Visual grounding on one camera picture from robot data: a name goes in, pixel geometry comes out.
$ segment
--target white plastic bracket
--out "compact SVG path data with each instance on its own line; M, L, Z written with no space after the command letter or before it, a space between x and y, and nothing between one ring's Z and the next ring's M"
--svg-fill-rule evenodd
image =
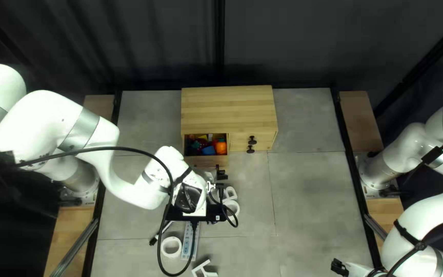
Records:
M202 264L198 265L196 268L194 268L191 272L193 273L194 277L198 277L199 275L197 272L201 271L204 277L214 277L218 276L218 273L216 272L207 272L204 269L204 266L206 266L208 263L210 263L210 259L204 261Z

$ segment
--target dark backdrop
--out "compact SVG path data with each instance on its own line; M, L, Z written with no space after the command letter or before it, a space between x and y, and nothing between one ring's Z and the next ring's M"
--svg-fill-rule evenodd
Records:
M376 106L443 36L443 1L223 3L0 0L0 63L29 91L77 101L111 89L334 84L369 91Z

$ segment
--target wooden board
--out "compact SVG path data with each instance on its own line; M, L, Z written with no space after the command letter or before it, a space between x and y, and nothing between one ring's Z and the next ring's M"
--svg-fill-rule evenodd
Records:
M85 108L110 120L114 107L113 95L87 95L85 97ZM47 256L44 276L49 276L58 266L69 249L73 246L83 230L91 222L94 214L94 206L89 207L61 207L58 219L54 227L51 247ZM87 244L85 243L73 261L63 274L64 277L80 277L83 272L83 262Z
M84 107L101 117L110 120L114 109L113 95L87 95L85 96Z
M74 242L81 235L93 218L95 207L61 207L52 236L51 248L47 257L44 276L49 276L58 266ZM83 271L86 245L78 254L63 274L65 277L79 277Z
M215 169L216 165L219 165L220 170L228 173L228 155L187 156L184 157L184 161L199 169Z
M351 148L354 152L381 151L384 146L378 131L370 101L365 91L340 92L341 110L345 118ZM403 213L399 198L378 198L366 200L369 214L389 232L394 220ZM379 251L383 241L376 235Z
M276 132L271 86L183 88L181 133Z
M276 136L276 132L269 133L230 133L230 151L246 151L249 149L250 136L257 141L252 149L255 151L270 150Z
M366 91L341 91L341 110L355 152L384 149Z
M366 202L369 214L388 233L394 227L393 222L404 212L399 198L368 199ZM382 251L384 242L377 235L376 241L379 251Z

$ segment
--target wooden platform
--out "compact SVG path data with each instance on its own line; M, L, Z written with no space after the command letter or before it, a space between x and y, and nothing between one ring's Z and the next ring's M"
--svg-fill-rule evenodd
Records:
M83 106L90 111L110 120L114 108L113 95L88 95ZM58 266L74 242L81 235L93 218L94 206L88 207L61 207L54 227L51 248L47 256L44 276L49 276ZM64 277L80 277L83 271L83 262L87 250L86 243L63 274Z
M341 110L347 125L348 137L354 152L382 151L384 146L366 91L341 91ZM378 224L389 232L395 219L403 213L399 198L368 199L367 208ZM376 236L382 250L383 241Z

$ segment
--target black curtain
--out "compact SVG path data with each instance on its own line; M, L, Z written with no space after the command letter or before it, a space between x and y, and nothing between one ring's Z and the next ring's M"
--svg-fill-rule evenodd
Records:
M376 106L442 35L434 0L0 0L0 63L76 101L269 83L367 90Z
M210 1L0 1L0 63L76 101L214 78Z
M58 214L58 184L0 168L0 276L42 276Z

